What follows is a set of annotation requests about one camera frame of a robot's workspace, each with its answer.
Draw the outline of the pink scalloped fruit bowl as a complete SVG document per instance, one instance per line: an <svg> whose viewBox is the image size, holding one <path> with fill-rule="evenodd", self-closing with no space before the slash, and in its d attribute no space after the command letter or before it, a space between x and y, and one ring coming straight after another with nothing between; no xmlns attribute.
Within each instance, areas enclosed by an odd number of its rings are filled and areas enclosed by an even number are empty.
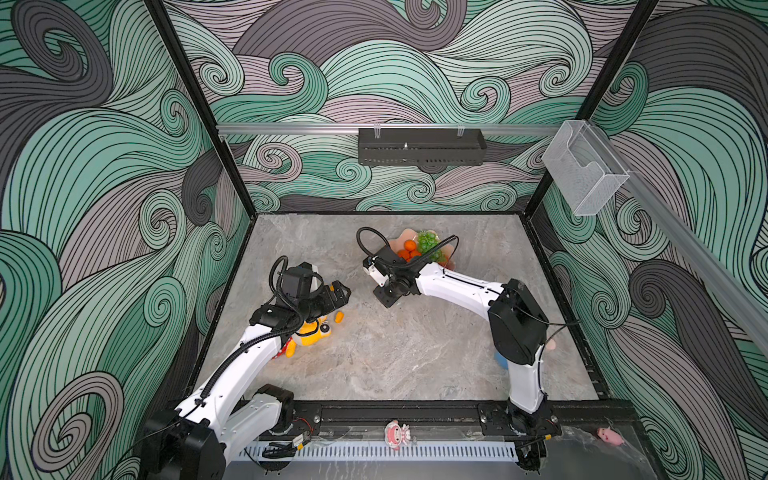
<svg viewBox="0 0 768 480"><path fill-rule="evenodd" d="M418 252L419 254L426 254L440 242L441 239L434 230L417 231L412 228L404 229L396 238L389 240L390 247L398 255L403 251L408 253ZM454 251L455 245L453 243L446 243L442 245L438 251L431 254L430 260L447 269L454 270Z"/></svg>

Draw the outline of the green fake grape bunch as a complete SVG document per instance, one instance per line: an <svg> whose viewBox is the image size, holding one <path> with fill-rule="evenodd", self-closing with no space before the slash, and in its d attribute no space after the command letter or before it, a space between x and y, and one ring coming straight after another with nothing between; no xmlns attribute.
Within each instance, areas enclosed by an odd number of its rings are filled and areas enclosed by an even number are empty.
<svg viewBox="0 0 768 480"><path fill-rule="evenodd" d="M420 231L417 233L416 243L418 251L426 254L440 242L439 237L433 231Z"/></svg>

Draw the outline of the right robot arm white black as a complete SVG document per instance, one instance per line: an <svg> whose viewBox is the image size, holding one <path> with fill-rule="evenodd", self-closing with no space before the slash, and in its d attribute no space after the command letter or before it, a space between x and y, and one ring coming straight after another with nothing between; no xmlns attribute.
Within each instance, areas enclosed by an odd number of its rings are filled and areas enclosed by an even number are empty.
<svg viewBox="0 0 768 480"><path fill-rule="evenodd" d="M505 283L460 274L433 257L444 246L459 243L456 235L427 252L404 258L378 230L363 226L356 232L365 253L363 267L376 282L375 297L386 308L403 297L434 297L462 307L488 322L493 345L506 360L509 376L507 411L511 428L533 439L561 434L541 381L541 364L553 325L528 287L517 279Z"/></svg>

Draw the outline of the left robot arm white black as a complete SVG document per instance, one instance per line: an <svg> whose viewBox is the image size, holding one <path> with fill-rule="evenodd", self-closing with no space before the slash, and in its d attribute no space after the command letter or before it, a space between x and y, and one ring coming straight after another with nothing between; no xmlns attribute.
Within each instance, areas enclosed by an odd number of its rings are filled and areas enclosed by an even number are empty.
<svg viewBox="0 0 768 480"><path fill-rule="evenodd" d="M279 257L268 275L271 297L252 315L237 345L208 379L176 407L150 417L137 443L141 479L221 479L229 464L261 434L289 428L291 392L266 385L241 397L262 369L299 332L315 334L323 318L349 303L340 281Z"/></svg>

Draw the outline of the pink pig figurine centre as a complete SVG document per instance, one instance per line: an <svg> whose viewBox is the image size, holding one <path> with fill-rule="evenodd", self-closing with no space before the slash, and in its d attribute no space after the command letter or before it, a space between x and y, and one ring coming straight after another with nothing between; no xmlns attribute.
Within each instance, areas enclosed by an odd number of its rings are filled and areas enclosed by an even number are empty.
<svg viewBox="0 0 768 480"><path fill-rule="evenodd" d="M390 421L385 426L384 434L386 445L394 451L399 451L412 441L410 426L401 424L398 420Z"/></svg>

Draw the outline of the pink pig figurine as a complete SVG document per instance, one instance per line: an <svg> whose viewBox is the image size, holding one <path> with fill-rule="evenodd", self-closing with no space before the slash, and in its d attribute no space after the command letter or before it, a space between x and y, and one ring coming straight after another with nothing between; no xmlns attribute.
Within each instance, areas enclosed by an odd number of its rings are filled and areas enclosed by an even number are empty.
<svg viewBox="0 0 768 480"><path fill-rule="evenodd" d="M399 451L412 441L410 426L401 424L398 420L390 421L385 426L384 434L386 445L394 451Z"/></svg>
<svg viewBox="0 0 768 480"><path fill-rule="evenodd" d="M622 446L625 443L624 438L610 427L598 428L596 434L600 440L609 445Z"/></svg>

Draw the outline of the pink pig figurine right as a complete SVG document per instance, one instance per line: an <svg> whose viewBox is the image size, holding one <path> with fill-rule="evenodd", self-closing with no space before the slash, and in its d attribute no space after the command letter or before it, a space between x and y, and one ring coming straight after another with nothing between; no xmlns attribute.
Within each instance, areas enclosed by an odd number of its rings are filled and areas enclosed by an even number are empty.
<svg viewBox="0 0 768 480"><path fill-rule="evenodd" d="M625 443L624 438L610 427L598 428L596 434L600 440L609 445L622 446Z"/></svg>

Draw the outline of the black wall tray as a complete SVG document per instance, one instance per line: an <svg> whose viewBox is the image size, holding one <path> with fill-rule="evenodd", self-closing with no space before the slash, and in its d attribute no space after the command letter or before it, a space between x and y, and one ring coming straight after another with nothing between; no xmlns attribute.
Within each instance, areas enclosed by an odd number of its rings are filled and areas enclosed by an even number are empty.
<svg viewBox="0 0 768 480"><path fill-rule="evenodd" d="M488 146L481 130L461 136L448 130L361 129L357 136L359 163L366 166L447 167L484 162Z"/></svg>

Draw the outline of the aluminium rail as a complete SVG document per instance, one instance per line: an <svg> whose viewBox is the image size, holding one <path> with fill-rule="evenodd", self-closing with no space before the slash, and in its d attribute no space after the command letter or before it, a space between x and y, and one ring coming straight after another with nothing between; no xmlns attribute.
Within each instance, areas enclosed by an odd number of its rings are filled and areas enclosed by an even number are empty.
<svg viewBox="0 0 768 480"><path fill-rule="evenodd" d="M354 135L361 129L371 129L376 135L383 130L448 130L461 136L468 129L478 129L490 136L549 136L560 129L559 124L396 124L396 123L219 123L220 135Z"/></svg>

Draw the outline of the clear acrylic wall box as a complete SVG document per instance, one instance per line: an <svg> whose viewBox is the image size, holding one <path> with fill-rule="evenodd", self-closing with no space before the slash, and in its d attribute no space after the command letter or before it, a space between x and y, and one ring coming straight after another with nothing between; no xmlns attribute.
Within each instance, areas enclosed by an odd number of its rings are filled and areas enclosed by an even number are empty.
<svg viewBox="0 0 768 480"><path fill-rule="evenodd" d="M597 215L629 179L608 136L586 120L565 121L542 160L577 217Z"/></svg>

